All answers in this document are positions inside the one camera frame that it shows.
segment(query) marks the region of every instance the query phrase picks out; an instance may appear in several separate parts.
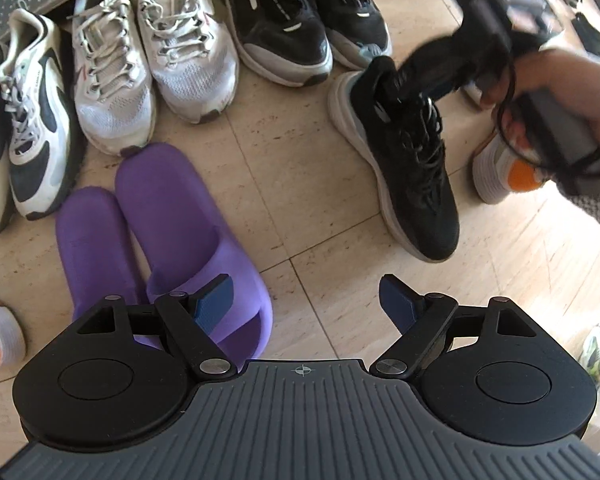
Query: purple slipper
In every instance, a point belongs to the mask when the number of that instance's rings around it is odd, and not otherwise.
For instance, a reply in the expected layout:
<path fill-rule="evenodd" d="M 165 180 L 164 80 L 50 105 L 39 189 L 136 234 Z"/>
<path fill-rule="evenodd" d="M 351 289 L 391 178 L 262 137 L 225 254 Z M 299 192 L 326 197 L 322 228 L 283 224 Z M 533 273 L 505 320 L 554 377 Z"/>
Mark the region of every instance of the purple slipper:
<path fill-rule="evenodd" d="M 109 294 L 126 304 L 146 303 L 144 282 L 125 219 L 113 193 L 101 187 L 74 191 L 56 215 L 56 239 L 74 300 L 75 321 Z M 155 338 L 136 341 L 157 346 Z"/>
<path fill-rule="evenodd" d="M 238 367 L 258 357 L 273 321 L 267 287 L 187 157 L 168 144 L 147 146 L 120 164 L 116 197 L 151 268 L 149 300 L 228 274 L 234 304 L 210 337 Z"/>

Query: white and orange sneaker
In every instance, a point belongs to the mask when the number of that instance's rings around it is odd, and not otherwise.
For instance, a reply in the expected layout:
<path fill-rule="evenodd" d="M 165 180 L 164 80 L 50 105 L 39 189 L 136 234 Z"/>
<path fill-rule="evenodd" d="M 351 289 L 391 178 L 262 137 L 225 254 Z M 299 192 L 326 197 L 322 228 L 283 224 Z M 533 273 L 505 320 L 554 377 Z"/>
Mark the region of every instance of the white and orange sneaker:
<path fill-rule="evenodd" d="M 532 160 L 537 157 L 530 148 L 514 147 Z M 546 172 L 518 158 L 495 129 L 475 150 L 472 173 L 475 190 L 487 204 L 502 202 L 512 192 L 539 189 L 548 180 Z"/>

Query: sunlit floor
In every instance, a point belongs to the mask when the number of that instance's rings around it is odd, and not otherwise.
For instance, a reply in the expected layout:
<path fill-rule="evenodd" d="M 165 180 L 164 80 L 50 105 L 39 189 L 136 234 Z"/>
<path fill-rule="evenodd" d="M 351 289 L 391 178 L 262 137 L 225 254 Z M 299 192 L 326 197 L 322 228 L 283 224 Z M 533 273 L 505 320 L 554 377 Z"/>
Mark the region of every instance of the sunlit floor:
<path fill-rule="evenodd" d="M 397 60 L 457 26 L 448 0 L 376 2 Z M 445 263 L 414 259 L 382 222 L 372 171 L 328 119 L 327 91 L 341 73 L 337 67 L 320 86 L 288 89 L 243 68 L 234 104 L 203 126 L 160 108 L 155 140 L 192 160 L 270 289 L 275 326 L 265 357 L 372 362 L 398 336 L 378 304 L 378 282 L 388 272 L 461 304 L 509 296 L 577 352 L 600 323 L 598 224 L 555 186 L 481 204 L 467 164 L 490 132 L 490 117 L 453 95 L 440 109 L 461 241 Z M 111 189 L 119 163 L 90 148 L 79 185 Z M 29 356 L 69 323 L 52 218 L 17 218 L 0 235 L 0 299 L 20 319 Z M 0 464 L 26 441 L 11 402 L 16 373 L 0 371 Z"/>

